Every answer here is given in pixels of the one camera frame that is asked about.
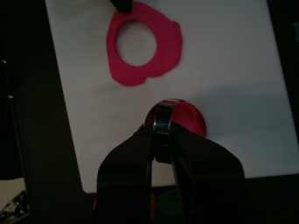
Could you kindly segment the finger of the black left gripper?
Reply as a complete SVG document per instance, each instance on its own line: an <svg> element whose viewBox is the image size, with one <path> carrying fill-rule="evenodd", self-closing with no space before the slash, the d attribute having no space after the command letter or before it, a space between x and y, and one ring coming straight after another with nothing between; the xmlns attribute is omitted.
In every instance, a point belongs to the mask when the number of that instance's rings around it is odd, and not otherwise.
<svg viewBox="0 0 299 224"><path fill-rule="evenodd" d="M133 0L110 0L117 8L117 11L122 14L127 14L133 11Z"/></svg>

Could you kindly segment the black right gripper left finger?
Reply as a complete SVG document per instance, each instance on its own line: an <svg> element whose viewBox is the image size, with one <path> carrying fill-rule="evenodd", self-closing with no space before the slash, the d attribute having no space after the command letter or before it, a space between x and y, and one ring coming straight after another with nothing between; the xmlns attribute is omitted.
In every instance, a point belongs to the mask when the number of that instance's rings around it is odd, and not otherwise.
<svg viewBox="0 0 299 224"><path fill-rule="evenodd" d="M93 224L150 224L153 130L143 125L107 154L98 169Z"/></svg>

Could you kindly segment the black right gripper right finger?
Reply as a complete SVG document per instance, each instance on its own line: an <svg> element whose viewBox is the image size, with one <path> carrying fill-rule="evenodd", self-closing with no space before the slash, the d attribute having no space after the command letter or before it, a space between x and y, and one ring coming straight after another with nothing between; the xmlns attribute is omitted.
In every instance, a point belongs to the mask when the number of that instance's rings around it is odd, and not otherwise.
<svg viewBox="0 0 299 224"><path fill-rule="evenodd" d="M257 224L239 159L187 130L171 132L185 224Z"/></svg>

